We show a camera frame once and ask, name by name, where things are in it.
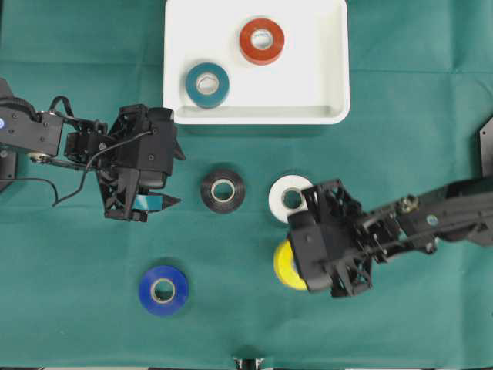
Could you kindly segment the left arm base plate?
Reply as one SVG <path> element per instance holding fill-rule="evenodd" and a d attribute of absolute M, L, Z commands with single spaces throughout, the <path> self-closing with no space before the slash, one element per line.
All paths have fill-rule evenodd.
<path fill-rule="evenodd" d="M 17 172 L 18 154 L 15 151 L 1 149 L 0 192 L 12 184 Z"/>

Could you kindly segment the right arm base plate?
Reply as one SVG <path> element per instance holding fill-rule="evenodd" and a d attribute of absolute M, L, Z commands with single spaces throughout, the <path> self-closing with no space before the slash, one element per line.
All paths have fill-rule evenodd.
<path fill-rule="evenodd" d="M 481 174 L 490 177 L 493 174 L 493 117 L 478 131 L 481 151 Z"/>

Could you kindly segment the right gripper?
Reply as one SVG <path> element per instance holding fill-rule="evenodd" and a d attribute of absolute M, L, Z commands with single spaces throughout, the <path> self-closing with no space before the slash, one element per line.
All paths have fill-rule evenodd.
<path fill-rule="evenodd" d="M 371 271 L 374 261 L 385 260 L 383 251 L 373 251 L 374 247 L 395 241 L 397 226 L 388 215 L 376 217 L 363 212 L 359 201 L 355 200 L 339 180 L 319 183 L 302 194 L 307 210 L 316 222 L 327 224 L 337 222 L 349 233 L 357 252 L 349 258 L 347 265 L 354 296 L 372 288 Z"/>

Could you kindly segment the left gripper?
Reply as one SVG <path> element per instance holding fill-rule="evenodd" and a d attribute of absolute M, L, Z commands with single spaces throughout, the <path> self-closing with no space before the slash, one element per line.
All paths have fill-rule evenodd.
<path fill-rule="evenodd" d="M 146 133 L 143 132 L 120 142 L 109 136 L 115 139 L 121 147 L 145 135 Z M 96 172 L 106 218 L 145 222 L 148 214 L 160 212 L 181 201 L 179 198 L 159 193 L 159 189 L 141 187 L 138 170 L 117 167 L 113 163 L 114 150 L 101 155 L 98 163 L 99 170 Z M 176 137 L 174 138 L 173 157 L 177 160 L 186 159 Z"/>

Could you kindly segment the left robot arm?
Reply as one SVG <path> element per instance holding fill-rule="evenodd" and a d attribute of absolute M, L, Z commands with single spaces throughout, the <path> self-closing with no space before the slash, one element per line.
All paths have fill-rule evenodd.
<path fill-rule="evenodd" d="M 104 216 L 145 222 L 149 214 L 180 202 L 161 191 L 175 160 L 186 157 L 178 143 L 173 111 L 143 104 L 119 109 L 112 126 L 74 116 L 69 99 L 57 96 L 37 111 L 1 81 L 1 188 L 21 181 L 19 154 L 33 163 L 94 173 Z"/>

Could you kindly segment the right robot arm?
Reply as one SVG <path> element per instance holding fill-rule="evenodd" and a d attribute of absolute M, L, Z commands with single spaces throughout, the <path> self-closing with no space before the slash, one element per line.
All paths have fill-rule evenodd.
<path fill-rule="evenodd" d="M 372 288 L 373 263 L 417 251 L 431 255 L 438 241 L 492 244 L 492 178 L 462 180 L 366 211 L 340 180 L 302 192 L 307 209 L 288 217 L 287 236 L 297 273 L 310 292 L 335 298 Z"/>

